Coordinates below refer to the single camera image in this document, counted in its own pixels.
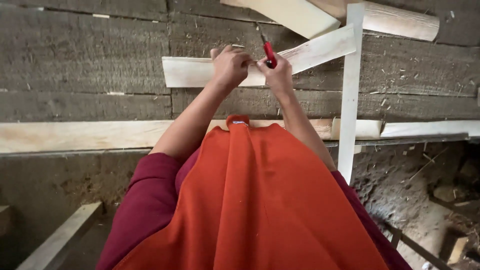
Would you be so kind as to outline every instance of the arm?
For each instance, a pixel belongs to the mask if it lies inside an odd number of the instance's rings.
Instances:
[[[310,148],[330,171],[336,171],[335,163],[327,147],[310,124],[293,92],[292,66],[278,54],[275,54],[275,58],[277,60],[275,69],[266,66],[266,59],[257,62],[257,66],[265,75],[267,83],[280,103],[285,129]]]
[[[252,58],[241,49],[226,46],[219,53],[211,52],[215,74],[203,91],[168,127],[150,154],[165,153],[179,162],[184,162],[200,146],[216,110],[248,75]]]

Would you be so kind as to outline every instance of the dirt floor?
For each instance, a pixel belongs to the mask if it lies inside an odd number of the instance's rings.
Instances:
[[[445,151],[415,178],[429,160],[424,144],[367,147],[355,155],[353,187],[365,208],[381,225],[400,228],[427,250],[438,254],[447,228],[478,235],[465,218],[428,201],[427,188],[451,183],[464,154],[464,143],[427,144],[429,157]],[[15,268],[82,203],[102,200],[106,211],[68,256],[63,269],[93,269],[111,228],[112,216],[136,163],[143,154],[106,153],[66,157],[1,158],[0,203],[14,207],[12,231],[0,241],[0,269]],[[414,269],[425,260],[402,245],[400,253]],[[464,261],[464,269],[480,264]]]

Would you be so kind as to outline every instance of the weathered wooden wall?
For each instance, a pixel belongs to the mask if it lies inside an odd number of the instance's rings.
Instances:
[[[244,45],[259,59],[263,56],[262,41],[252,21],[270,21],[248,9],[221,5],[218,0],[3,1],[46,7],[38,11],[0,5],[3,122],[176,117],[199,89],[166,88],[161,57],[208,57],[211,48],[233,43]],[[442,25],[437,44],[364,35],[359,117],[389,121],[480,119],[476,102],[480,50],[472,47],[480,44],[480,3],[379,2],[436,14]],[[97,18],[90,13],[111,17]],[[263,28],[277,51],[306,41],[275,23]],[[295,88],[302,90],[297,96],[309,117],[339,116],[342,76],[343,59],[294,76]],[[257,119],[275,119],[281,117],[278,108],[267,88],[236,89],[216,118],[244,113]]]

